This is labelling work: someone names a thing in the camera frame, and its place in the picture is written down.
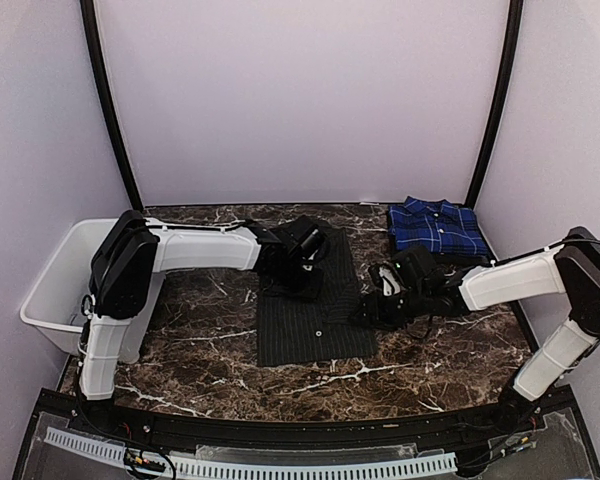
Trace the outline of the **black pinstriped long sleeve shirt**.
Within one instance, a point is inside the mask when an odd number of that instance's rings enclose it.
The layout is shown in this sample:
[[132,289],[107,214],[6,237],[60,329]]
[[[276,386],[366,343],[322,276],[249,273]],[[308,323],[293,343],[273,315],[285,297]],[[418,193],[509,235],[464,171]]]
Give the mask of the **black pinstriped long sleeve shirt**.
[[324,280],[318,297],[305,301],[274,297],[264,287],[256,310],[257,365],[275,367],[334,359],[371,357],[378,351],[372,330],[349,322],[360,285],[344,229],[320,224],[329,253],[318,268]]

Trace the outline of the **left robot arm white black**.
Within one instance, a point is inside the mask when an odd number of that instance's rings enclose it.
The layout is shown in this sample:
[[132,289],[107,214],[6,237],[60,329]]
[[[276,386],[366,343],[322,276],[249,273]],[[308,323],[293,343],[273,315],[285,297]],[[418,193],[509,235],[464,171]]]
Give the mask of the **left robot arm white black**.
[[114,377],[131,324],[148,322],[167,273],[195,269],[253,271],[274,293],[315,299],[328,251],[324,230],[307,216],[269,228],[253,220],[225,224],[169,224],[136,210],[124,212],[90,262],[81,303],[86,322],[79,341],[77,391],[81,417],[100,436],[121,427],[112,398]]

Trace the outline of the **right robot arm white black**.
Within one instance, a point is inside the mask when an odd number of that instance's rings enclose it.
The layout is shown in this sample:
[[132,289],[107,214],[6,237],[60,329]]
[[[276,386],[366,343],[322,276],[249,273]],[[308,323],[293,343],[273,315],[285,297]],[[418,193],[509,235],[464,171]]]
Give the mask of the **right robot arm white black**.
[[398,330],[418,317],[455,318],[497,305],[562,298],[565,316],[513,375],[503,402],[490,413],[501,434],[514,432],[529,405],[573,370],[600,344],[600,239],[584,227],[517,256],[443,271],[423,246],[370,267],[374,282],[350,322],[358,327]]

